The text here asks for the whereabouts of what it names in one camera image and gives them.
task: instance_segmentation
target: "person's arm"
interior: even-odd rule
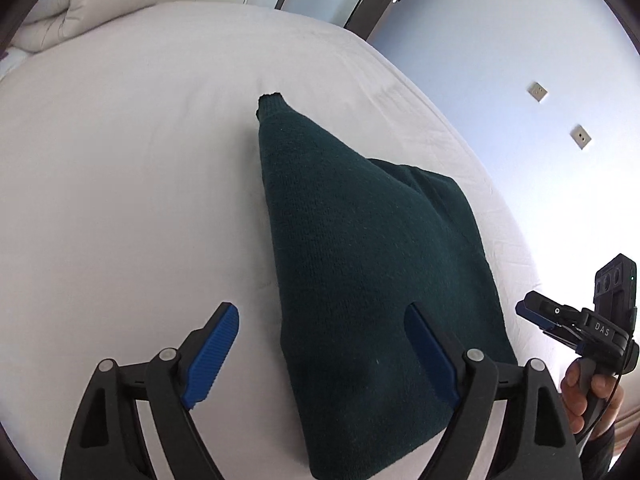
[[[567,368],[564,379],[560,383],[562,391],[562,403],[566,416],[569,419],[571,431],[579,433],[584,427],[582,414],[587,409],[587,399],[580,392],[578,381],[580,379],[580,365],[575,360]],[[594,375],[591,380],[591,390],[601,399],[609,399],[616,383],[615,377]],[[609,471],[609,465],[613,458],[614,430],[613,423],[618,416],[620,406],[625,393],[620,385],[611,400],[600,422],[593,429],[591,437],[582,450],[580,464],[584,480],[601,480]]]

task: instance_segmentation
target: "screw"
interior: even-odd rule
[[[103,361],[100,361],[100,364],[98,364],[98,370],[101,372],[108,372],[112,368],[113,361],[111,359],[104,359]]]
[[[478,350],[477,348],[471,348],[467,350],[466,356],[472,361],[475,361],[476,363],[479,363],[480,361],[482,361],[482,359],[484,359],[484,354],[482,353],[482,350]]]
[[[533,368],[537,372],[543,372],[545,370],[545,363],[540,359],[532,359],[531,368]]]
[[[162,361],[172,361],[178,355],[178,352],[175,348],[165,348],[159,353],[159,357]]]

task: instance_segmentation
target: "ribbed cuff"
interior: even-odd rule
[[[258,110],[255,115],[258,117],[259,121],[263,121],[272,115],[293,111],[293,108],[291,108],[284,101],[282,95],[277,92],[275,94],[265,94],[258,99]]]

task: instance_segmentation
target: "human hand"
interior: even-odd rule
[[[560,383],[560,390],[562,391],[562,403],[564,404],[564,410],[566,416],[569,418],[569,427],[573,434],[580,433],[584,427],[584,419],[582,414],[587,409],[587,398],[580,392],[580,363],[576,359],[567,368],[564,379]],[[594,375],[591,380],[591,391],[601,398],[609,399],[613,387],[616,384],[616,378],[612,376]],[[616,421],[620,406],[625,397],[625,392],[622,386],[618,385],[616,394],[611,399],[611,403],[607,408],[607,411],[602,415],[599,423],[593,428],[593,433],[589,440],[594,440],[605,433]]]

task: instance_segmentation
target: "white bed sheet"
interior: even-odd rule
[[[98,361],[177,346],[222,301],[238,306],[241,329],[193,412],[210,453],[228,480],[311,478],[278,343],[258,156],[257,99],[275,91],[361,154],[460,184],[519,360],[543,358],[558,376],[556,347],[513,311],[539,285],[521,233],[411,82],[332,25],[164,4],[38,54],[0,83],[0,417],[40,480],[58,478]],[[148,411],[143,423],[159,479],[171,478]],[[414,480],[436,441],[376,478]],[[481,453],[475,478],[490,457]]]

